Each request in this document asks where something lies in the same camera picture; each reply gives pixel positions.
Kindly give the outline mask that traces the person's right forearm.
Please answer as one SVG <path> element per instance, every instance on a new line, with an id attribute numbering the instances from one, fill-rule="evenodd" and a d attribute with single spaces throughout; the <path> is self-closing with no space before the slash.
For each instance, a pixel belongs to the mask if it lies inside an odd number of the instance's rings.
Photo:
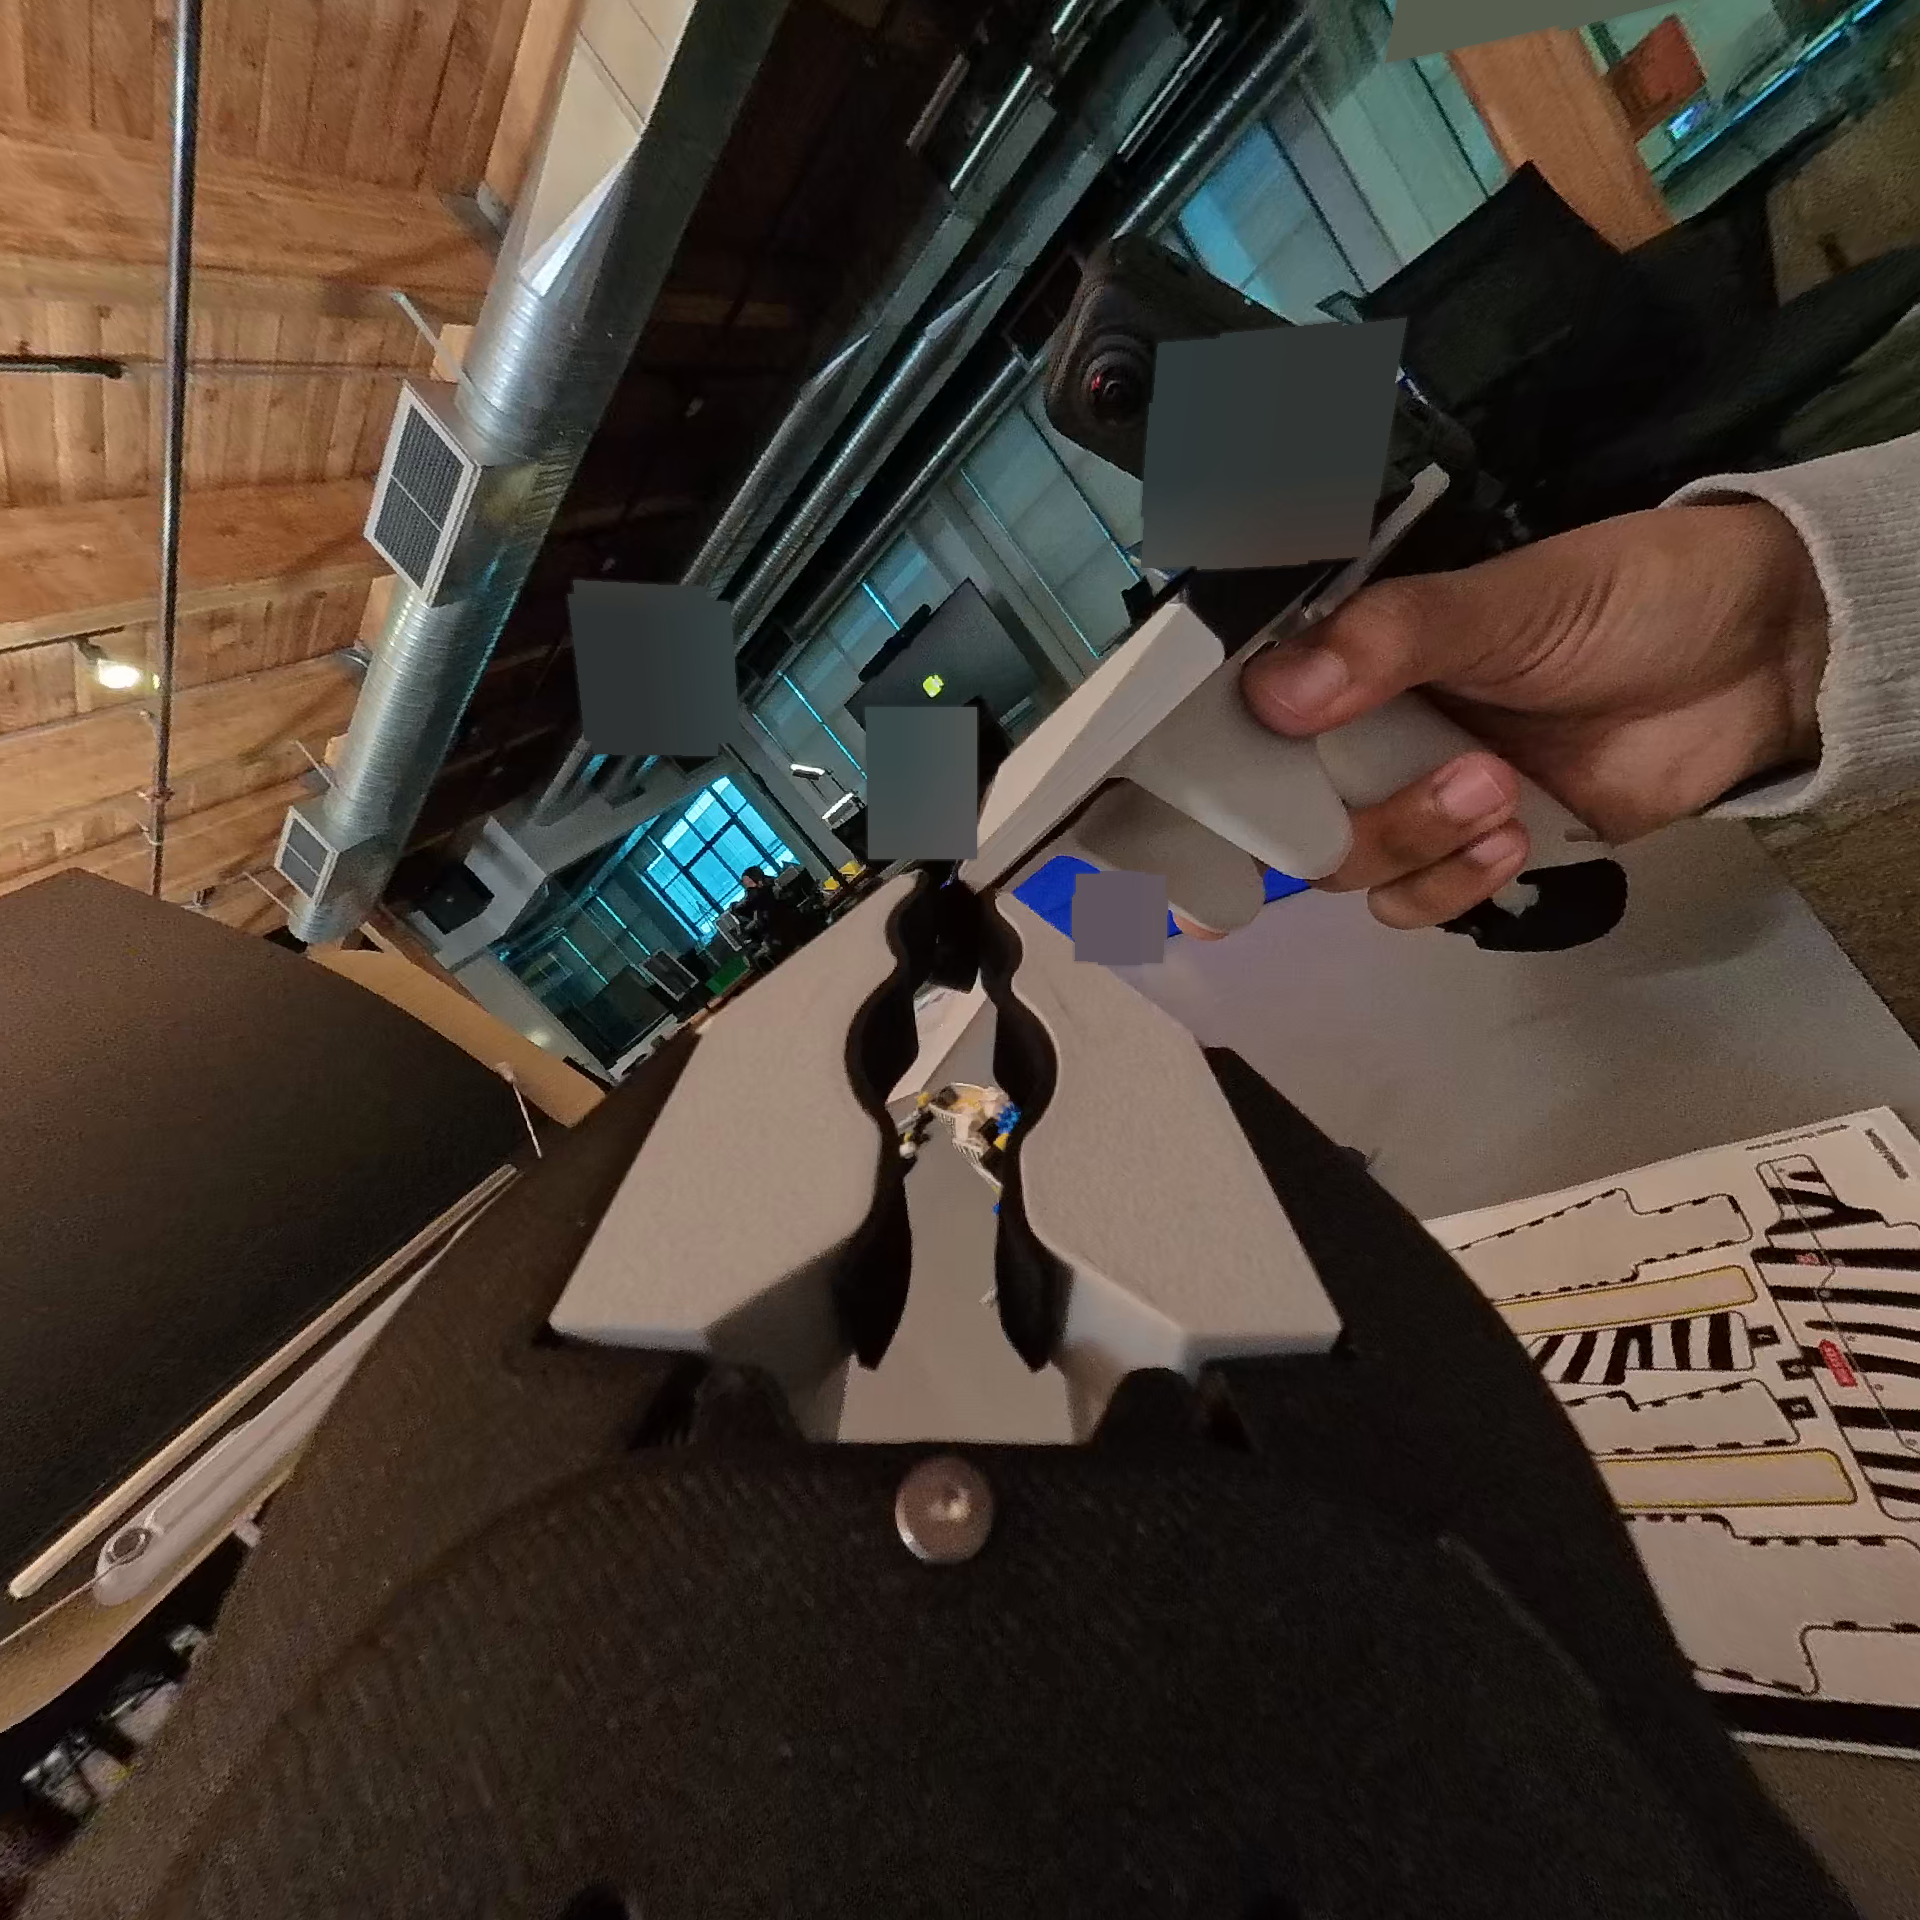
<path id="1" fill-rule="evenodd" d="M 1699 478 L 1670 508 L 1760 501 L 1809 550 L 1830 611 L 1818 755 L 1754 774 L 1710 818 L 1777 821 L 1912 796 L 1919 784 L 1919 436 L 1777 470 Z"/>

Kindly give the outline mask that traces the blue plastic bin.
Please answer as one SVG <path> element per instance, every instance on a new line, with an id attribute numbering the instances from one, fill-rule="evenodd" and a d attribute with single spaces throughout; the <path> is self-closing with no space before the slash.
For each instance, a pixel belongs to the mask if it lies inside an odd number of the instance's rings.
<path id="1" fill-rule="evenodd" d="M 1071 940 L 1075 890 L 1078 883 L 1091 874 L 1105 874 L 1105 869 L 1080 856 L 1055 856 L 1021 881 L 1015 898 L 1040 921 L 1049 924 Z M 1263 872 L 1263 884 L 1264 904 L 1269 905 L 1311 892 L 1307 881 L 1296 881 L 1271 869 Z"/>

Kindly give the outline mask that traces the black wall monitor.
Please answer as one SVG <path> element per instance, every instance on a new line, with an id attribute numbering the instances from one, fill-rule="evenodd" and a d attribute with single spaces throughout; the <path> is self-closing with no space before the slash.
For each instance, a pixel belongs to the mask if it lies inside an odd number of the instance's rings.
<path id="1" fill-rule="evenodd" d="M 849 694 L 864 722 L 874 706 L 981 706 L 1005 720 L 1039 690 L 1039 677 L 990 602 L 961 584 L 935 609 L 920 609 L 869 661 Z"/>

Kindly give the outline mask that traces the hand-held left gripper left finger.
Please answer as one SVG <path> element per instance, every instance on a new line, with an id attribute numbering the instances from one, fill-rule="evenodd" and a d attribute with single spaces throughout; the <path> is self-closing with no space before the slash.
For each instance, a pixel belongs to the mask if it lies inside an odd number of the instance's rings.
<path id="1" fill-rule="evenodd" d="M 849 1369 L 906 1308 L 906 1178 L 886 1098 L 912 1062 L 903 874 L 714 1014 L 569 1274 L 549 1326 L 778 1380 L 840 1433 Z"/>

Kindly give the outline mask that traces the lego helicopter model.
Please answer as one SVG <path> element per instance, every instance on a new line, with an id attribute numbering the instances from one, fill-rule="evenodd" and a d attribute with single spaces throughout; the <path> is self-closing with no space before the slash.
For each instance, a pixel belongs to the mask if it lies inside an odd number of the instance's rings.
<path id="1" fill-rule="evenodd" d="M 946 1129 L 957 1153 L 1001 1196 L 1008 1148 L 1022 1123 L 1022 1109 L 1001 1090 L 978 1083 L 950 1083 L 921 1090 L 897 1126 L 903 1165 L 920 1161 L 923 1145 L 938 1129 Z"/>

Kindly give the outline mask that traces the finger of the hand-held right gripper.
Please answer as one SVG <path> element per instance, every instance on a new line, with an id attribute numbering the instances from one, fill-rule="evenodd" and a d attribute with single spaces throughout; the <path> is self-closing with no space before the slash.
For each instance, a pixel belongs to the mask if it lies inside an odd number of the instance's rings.
<path id="1" fill-rule="evenodd" d="M 1226 661 L 1186 603 L 1154 612 L 1000 765 L 978 812 L 975 890 L 1026 865 Z"/>

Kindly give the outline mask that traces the person's right hand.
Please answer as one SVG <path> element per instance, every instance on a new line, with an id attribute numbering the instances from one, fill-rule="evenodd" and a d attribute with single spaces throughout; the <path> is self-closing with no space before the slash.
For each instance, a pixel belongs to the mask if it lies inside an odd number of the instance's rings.
<path id="1" fill-rule="evenodd" d="M 1353 813 L 1322 881 L 1395 930 L 1441 928 L 1529 865 L 1520 784 L 1613 845 L 1818 757 L 1830 606 L 1758 498 L 1635 513 L 1495 561 L 1371 584 L 1242 674 L 1283 736 L 1419 690 L 1478 748 Z"/>

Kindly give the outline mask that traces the white laptop stand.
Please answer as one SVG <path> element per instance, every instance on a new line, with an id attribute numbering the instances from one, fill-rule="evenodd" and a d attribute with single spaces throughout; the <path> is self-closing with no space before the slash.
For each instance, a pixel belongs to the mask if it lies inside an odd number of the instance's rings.
<path id="1" fill-rule="evenodd" d="M 225 1515 L 257 1512 L 285 1484 L 353 1372 L 446 1251 L 520 1180 L 506 1164 L 432 1218 L 337 1302 L 194 1412 L 176 1437 L 123 1474 L 51 1542 L 22 1558 L 8 1600 L 35 1600 L 64 1578 L 119 1605 L 178 1571 Z"/>

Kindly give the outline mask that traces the silver ventilation duct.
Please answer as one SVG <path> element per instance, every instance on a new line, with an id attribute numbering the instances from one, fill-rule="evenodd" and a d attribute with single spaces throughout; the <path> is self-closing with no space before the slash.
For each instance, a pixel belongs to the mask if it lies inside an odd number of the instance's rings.
<path id="1" fill-rule="evenodd" d="M 387 625 L 278 851 L 303 944 L 385 896 L 786 11 L 582 5 L 462 370 L 406 393 L 376 478 Z"/>

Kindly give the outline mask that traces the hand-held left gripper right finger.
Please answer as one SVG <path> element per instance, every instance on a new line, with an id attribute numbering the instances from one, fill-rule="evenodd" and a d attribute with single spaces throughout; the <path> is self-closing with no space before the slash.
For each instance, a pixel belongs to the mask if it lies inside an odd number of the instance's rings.
<path id="1" fill-rule="evenodd" d="M 998 1309 L 1091 1441 L 1128 1376 L 1327 1355 L 1343 1320 L 1207 1054 L 1010 896 L 981 905 L 1000 1170 Z"/>

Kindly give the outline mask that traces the zebra sticker sheet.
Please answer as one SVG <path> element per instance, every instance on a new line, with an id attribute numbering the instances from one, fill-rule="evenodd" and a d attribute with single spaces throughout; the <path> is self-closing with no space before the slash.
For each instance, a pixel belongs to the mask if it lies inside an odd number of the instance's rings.
<path id="1" fill-rule="evenodd" d="M 1919 1755 L 1919 1148 L 1891 1109 L 1430 1222 L 1749 1741 Z"/>

